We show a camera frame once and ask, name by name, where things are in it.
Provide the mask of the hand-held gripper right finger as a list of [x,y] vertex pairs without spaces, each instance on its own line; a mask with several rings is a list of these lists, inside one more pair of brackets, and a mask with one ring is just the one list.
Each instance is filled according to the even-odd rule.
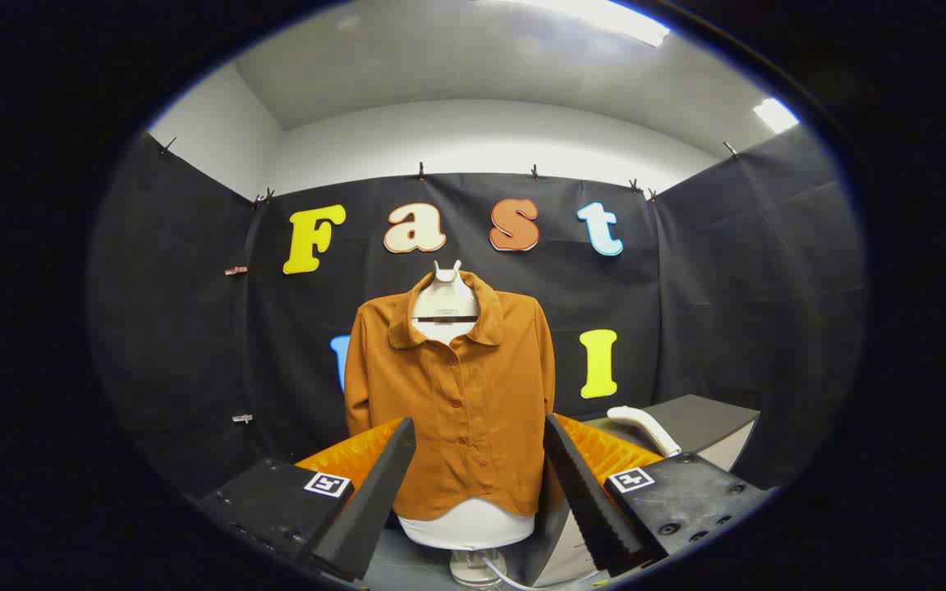
[[544,449],[594,565],[623,575],[690,553],[772,500],[697,453],[660,456],[551,413]]

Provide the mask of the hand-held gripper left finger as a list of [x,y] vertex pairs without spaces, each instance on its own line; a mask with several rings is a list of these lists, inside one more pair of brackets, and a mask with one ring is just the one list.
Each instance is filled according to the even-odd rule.
[[296,463],[256,461],[194,504],[255,552],[352,583],[369,569],[415,453],[413,420],[394,419]]

